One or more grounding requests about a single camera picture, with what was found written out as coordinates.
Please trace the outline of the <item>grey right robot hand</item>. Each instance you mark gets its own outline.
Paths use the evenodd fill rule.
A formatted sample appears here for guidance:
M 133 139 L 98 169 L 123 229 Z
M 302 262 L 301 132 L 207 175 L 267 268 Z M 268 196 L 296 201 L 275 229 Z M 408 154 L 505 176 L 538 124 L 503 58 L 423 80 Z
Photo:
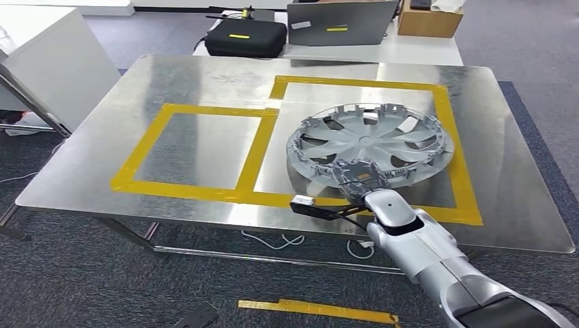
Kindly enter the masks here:
M 386 174 L 373 161 L 337 161 L 330 172 L 351 204 L 361 204 L 366 194 L 390 187 Z

